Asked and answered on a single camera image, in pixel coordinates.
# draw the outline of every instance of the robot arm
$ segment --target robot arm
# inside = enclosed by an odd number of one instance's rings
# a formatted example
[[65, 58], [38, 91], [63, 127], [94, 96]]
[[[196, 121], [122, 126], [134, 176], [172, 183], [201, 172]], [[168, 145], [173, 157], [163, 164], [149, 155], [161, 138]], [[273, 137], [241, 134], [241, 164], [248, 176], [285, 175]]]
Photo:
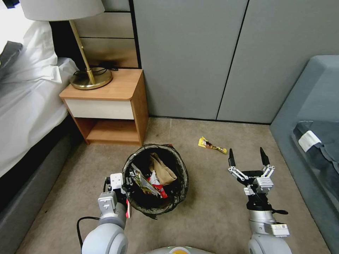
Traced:
[[246, 204], [250, 214], [252, 237], [249, 241], [251, 254], [291, 254], [291, 250], [283, 237], [290, 232], [286, 224], [277, 222], [273, 213], [288, 214], [284, 210], [274, 210], [266, 195], [273, 188], [271, 176], [275, 167], [271, 166], [264, 150], [260, 148], [262, 170], [243, 171], [236, 168], [234, 155], [230, 149], [228, 171], [238, 182], [243, 184], [244, 192], [248, 197]]
[[125, 195], [122, 189], [122, 173], [110, 177], [112, 190], [103, 192], [98, 198], [101, 216], [98, 226], [84, 240], [82, 254], [126, 254], [128, 240], [124, 233], [126, 207], [118, 202], [118, 195]]

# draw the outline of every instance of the gray pillow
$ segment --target gray pillow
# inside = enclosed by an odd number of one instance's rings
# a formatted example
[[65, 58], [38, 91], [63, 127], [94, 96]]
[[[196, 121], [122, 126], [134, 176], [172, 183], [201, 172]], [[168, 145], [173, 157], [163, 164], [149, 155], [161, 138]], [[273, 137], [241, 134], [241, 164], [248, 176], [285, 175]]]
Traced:
[[16, 61], [21, 49], [21, 43], [7, 41], [4, 50], [0, 54], [0, 80], [7, 74], [9, 67]]

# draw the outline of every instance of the bed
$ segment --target bed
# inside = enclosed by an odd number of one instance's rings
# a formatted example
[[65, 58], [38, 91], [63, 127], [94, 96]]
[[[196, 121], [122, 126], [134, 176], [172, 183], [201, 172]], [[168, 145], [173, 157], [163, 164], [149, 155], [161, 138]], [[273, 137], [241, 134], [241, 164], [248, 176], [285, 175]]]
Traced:
[[338, 80], [339, 55], [312, 57], [270, 126], [332, 254], [339, 254]]
[[59, 98], [78, 70], [48, 22], [0, 9], [0, 253], [15, 253], [78, 135]]

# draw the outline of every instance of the gray cabinet door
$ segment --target gray cabinet door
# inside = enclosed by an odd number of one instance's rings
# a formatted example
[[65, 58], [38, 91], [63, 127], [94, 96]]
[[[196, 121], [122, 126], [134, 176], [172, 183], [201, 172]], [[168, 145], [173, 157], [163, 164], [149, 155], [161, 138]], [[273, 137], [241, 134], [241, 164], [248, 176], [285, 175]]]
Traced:
[[218, 120], [270, 123], [314, 55], [339, 54], [338, 0], [250, 0]]
[[134, 1], [151, 115], [216, 119], [246, 4]]

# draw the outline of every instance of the trash can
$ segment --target trash can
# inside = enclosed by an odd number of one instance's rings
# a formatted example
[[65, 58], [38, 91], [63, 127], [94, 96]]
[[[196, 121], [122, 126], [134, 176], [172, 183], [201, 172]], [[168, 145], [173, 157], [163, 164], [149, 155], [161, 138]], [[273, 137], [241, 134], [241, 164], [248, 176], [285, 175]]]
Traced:
[[132, 163], [142, 172], [149, 175], [150, 154], [156, 153], [163, 163], [169, 167], [177, 176], [171, 184], [164, 186], [167, 198], [159, 198], [154, 195], [147, 195], [136, 184], [129, 190], [128, 201], [138, 211], [146, 216], [156, 219], [157, 215], [172, 211], [182, 202], [188, 190], [188, 173], [180, 154], [172, 145], [147, 144], [131, 154], [124, 166], [124, 177], [130, 177]]

